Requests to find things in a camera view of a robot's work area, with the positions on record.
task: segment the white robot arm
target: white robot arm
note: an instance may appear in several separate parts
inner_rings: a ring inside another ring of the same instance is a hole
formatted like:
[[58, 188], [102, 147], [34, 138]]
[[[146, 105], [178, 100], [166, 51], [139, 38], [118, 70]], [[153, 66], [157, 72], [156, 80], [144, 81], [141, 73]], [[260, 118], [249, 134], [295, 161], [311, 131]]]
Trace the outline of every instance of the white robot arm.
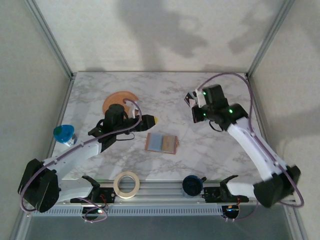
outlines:
[[134, 105], [139, 110], [139, 119], [134, 116], [129, 118], [122, 105], [112, 104], [105, 112], [104, 119], [88, 132], [89, 137], [86, 140], [78, 142], [59, 156], [44, 161], [31, 160], [18, 188], [21, 208], [30, 212], [23, 206], [23, 199], [41, 213], [57, 202], [74, 198], [89, 198], [95, 202], [100, 195], [100, 185], [94, 179], [89, 176], [72, 181], [63, 178], [87, 159], [110, 147], [116, 142], [117, 135], [146, 131], [157, 123], [157, 118], [141, 115], [138, 105]]
[[239, 104], [229, 105], [220, 85], [215, 84], [189, 93], [185, 101], [192, 109], [193, 122], [209, 120], [228, 132], [245, 150], [255, 164], [262, 181], [258, 183], [236, 182], [233, 175], [220, 183], [220, 198], [227, 202], [234, 196], [256, 198], [269, 208], [294, 192], [300, 170], [290, 167], [255, 132], [246, 111]]

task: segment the masking tape roll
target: masking tape roll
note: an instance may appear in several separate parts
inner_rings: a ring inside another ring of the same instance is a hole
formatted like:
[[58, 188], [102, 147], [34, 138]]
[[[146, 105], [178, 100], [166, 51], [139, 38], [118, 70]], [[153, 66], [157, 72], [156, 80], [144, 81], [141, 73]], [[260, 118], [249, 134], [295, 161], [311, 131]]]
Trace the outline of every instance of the masking tape roll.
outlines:
[[[122, 192], [122, 191], [120, 191], [120, 189], [119, 189], [119, 181], [123, 177], [130, 177], [130, 178], [132, 178], [134, 180], [135, 186], [134, 186], [134, 189], [131, 192]], [[124, 171], [124, 172], [119, 173], [115, 177], [114, 182], [113, 182], [113, 189], [114, 189], [115, 193], [122, 199], [130, 199], [130, 198], [134, 197], [137, 194], [139, 188], [140, 188], [139, 178], [135, 173], [133, 173], [131, 171]]]

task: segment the black clamp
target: black clamp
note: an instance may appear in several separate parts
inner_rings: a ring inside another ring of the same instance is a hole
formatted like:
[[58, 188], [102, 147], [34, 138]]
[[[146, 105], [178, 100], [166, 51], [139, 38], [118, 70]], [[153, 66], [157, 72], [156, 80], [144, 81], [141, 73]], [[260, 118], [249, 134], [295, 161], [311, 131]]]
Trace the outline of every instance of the black clamp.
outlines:
[[[100, 184], [90, 176], [83, 176], [93, 186], [92, 191], [86, 197], [95, 204], [114, 204], [116, 199], [116, 192], [113, 187], [100, 187]], [[70, 200], [72, 204], [84, 204], [85, 201], [79, 198], [72, 198]]]
[[249, 198], [243, 195], [232, 195], [228, 190], [227, 183], [231, 180], [238, 177], [238, 175], [232, 175], [220, 182], [220, 186], [209, 186], [204, 187], [204, 194], [202, 198], [205, 199], [206, 203], [248, 203]]

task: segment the white marble tabletop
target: white marble tabletop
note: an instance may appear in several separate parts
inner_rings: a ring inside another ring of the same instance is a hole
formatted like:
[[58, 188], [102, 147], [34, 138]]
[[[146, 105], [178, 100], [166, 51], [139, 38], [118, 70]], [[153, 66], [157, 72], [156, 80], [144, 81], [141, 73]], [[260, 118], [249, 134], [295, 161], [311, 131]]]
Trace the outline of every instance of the white marble tabletop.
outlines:
[[[130, 91], [141, 101], [142, 114], [158, 118], [158, 124], [135, 139], [118, 141], [99, 155], [75, 168], [65, 179], [89, 175], [96, 180], [113, 180], [123, 171], [131, 171], [140, 180], [183, 180], [187, 175], [221, 180], [230, 175], [259, 179], [259, 173], [241, 148], [226, 132], [215, 132], [209, 123], [193, 123], [190, 108], [184, 102], [188, 91], [215, 73], [199, 72], [79, 72], [76, 75], [62, 124], [75, 127], [79, 139], [88, 135], [104, 118], [105, 99], [118, 91]], [[220, 76], [211, 81], [220, 84], [229, 104], [239, 103], [249, 112], [250, 97], [245, 83], [235, 76]], [[257, 126], [256, 116], [253, 125]], [[145, 151], [148, 132], [178, 136], [175, 155]], [[57, 143], [53, 154], [65, 150]]]

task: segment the cable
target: cable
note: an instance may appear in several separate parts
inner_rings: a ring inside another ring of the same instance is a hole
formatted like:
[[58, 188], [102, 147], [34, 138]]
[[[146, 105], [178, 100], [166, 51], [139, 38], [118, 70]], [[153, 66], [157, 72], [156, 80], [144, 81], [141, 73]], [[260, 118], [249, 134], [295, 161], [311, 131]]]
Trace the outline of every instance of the cable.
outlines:
[[132, 138], [127, 138], [127, 139], [117, 139], [117, 141], [119, 141], [119, 142], [121, 142], [121, 141], [129, 141], [129, 140], [133, 140], [133, 139], [135, 139], [135, 134], [133, 133], [133, 132], [130, 132], [130, 134], [132, 134], [133, 135], [133, 137]]
[[129, 101], [131, 102], [137, 109], [138, 109], [138, 112], [139, 112], [139, 119], [138, 121], [132, 125], [132, 126], [129, 126], [129, 127], [126, 127], [124, 129], [120, 129], [120, 130], [116, 130], [116, 131], [112, 131], [112, 132], [108, 132], [104, 135], [101, 135], [101, 136], [98, 136], [96, 138], [92, 138], [90, 140], [87, 140], [85, 141], [83, 144], [79, 144], [73, 148], [71, 148], [69, 151], [65, 152], [64, 154], [62, 154], [61, 156], [57, 157], [56, 160], [53, 160], [51, 162], [49, 162], [48, 164], [44, 165], [43, 167], [41, 167], [38, 171], [35, 172], [35, 174], [32, 175], [32, 177], [29, 179], [29, 181], [25, 184], [25, 186], [23, 187], [22, 191], [21, 191], [21, 194], [20, 194], [20, 208], [24, 211], [24, 212], [27, 212], [27, 213], [30, 213], [30, 212], [34, 212], [36, 209], [27, 209], [24, 205], [24, 196], [25, 196], [25, 193], [28, 189], [28, 187], [30, 186], [30, 184], [36, 179], [36, 177], [42, 172], [44, 171], [47, 167], [53, 165], [55, 162], [58, 162], [60, 161], [61, 159], [65, 158], [67, 155], [69, 155], [70, 153], [74, 152], [75, 150], [79, 149], [79, 148], [82, 148], [84, 145], [87, 145], [89, 143], [92, 143], [94, 141], [97, 141], [101, 138], [104, 138], [106, 136], [109, 136], [109, 135], [112, 135], [112, 134], [117, 134], [117, 133], [120, 133], [120, 132], [125, 132], [125, 131], [128, 131], [128, 130], [131, 130], [133, 128], [135, 128], [141, 121], [142, 121], [142, 111], [140, 109], [140, 107], [134, 102], [132, 101], [131, 99], [128, 99], [128, 98], [124, 98], [123, 99], [123, 102], [126, 103], [126, 101]]
[[209, 121], [209, 125], [210, 125], [210, 127], [211, 127], [213, 130], [215, 130], [216, 132], [219, 132], [219, 133], [223, 132], [222, 130], [215, 129], [215, 128], [211, 125], [211, 122], [212, 122], [212, 121]]
[[[206, 80], [204, 83], [202, 83], [197, 90], [201, 90], [202, 87], [208, 83], [209, 81], [211, 81], [212, 79], [215, 79], [219, 76], [223, 76], [223, 75], [234, 75], [238, 78], [240, 78], [241, 80], [244, 81], [244, 83], [246, 84], [248, 91], [249, 91], [249, 95], [250, 95], [250, 108], [249, 108], [249, 129], [250, 131], [253, 133], [254, 129], [252, 127], [252, 112], [253, 112], [253, 107], [254, 107], [254, 92], [251, 88], [250, 83], [241, 75], [235, 73], [235, 72], [223, 72], [223, 73], [219, 73], [216, 74], [212, 77], [210, 77], [208, 80]], [[277, 164], [277, 160], [275, 159], [275, 157], [269, 152], [269, 150], [263, 145], [263, 143], [260, 141], [260, 139], [254, 135], [253, 138], [257, 141], [257, 143], [259, 144], [259, 146], [264, 150], [264, 152], [268, 155], [268, 157], [279, 167], [279, 169], [283, 172], [283, 174], [287, 177], [288, 181], [290, 182], [290, 184], [292, 185], [293, 189], [295, 190], [296, 194], [298, 195], [299, 199], [300, 199], [300, 204], [289, 204], [289, 203], [285, 203], [280, 201], [280, 203], [282, 203], [283, 205], [292, 207], [292, 208], [302, 208], [305, 205], [305, 200], [302, 197], [301, 192], [298, 189], [298, 186], [295, 184], [295, 182], [293, 181], [293, 179], [290, 177], [290, 175], [287, 173], [287, 171], [280, 165]]]
[[102, 201], [103, 201], [103, 203], [104, 203], [103, 209], [105, 209], [105, 208], [108, 206], [108, 205], [107, 205], [107, 201], [106, 201], [106, 199], [105, 199], [105, 195], [100, 194], [100, 198], [102, 198]]
[[[85, 213], [85, 215], [84, 215], [84, 221], [85, 221], [85, 222], [89, 222], [89, 223], [92, 223], [92, 224], [93, 224], [93, 223], [101, 222], [101, 221], [106, 220], [106, 219], [108, 218], [108, 213], [107, 213], [107, 211], [106, 211], [104, 208], [102, 208], [102, 207], [98, 206], [97, 204], [95, 204], [93, 201], [90, 201], [90, 200], [88, 200], [88, 199], [85, 199], [84, 197], [78, 197], [78, 199], [80, 199], [80, 200], [82, 200], [82, 201], [85, 201], [85, 202], [87, 202], [88, 204], [92, 204], [92, 205], [94, 206], [93, 208], [90, 208], [90, 209]], [[99, 219], [99, 220], [95, 220], [95, 221], [93, 221], [93, 220], [87, 220], [87, 215], [88, 215], [88, 213], [90, 213], [90, 212], [92, 212], [93, 210], [96, 210], [96, 209], [100, 209], [100, 210], [102, 210], [102, 211], [105, 213], [104, 218]]]
[[236, 205], [239, 207], [239, 204], [241, 203], [240, 197], [236, 196], [236, 199], [238, 200]]

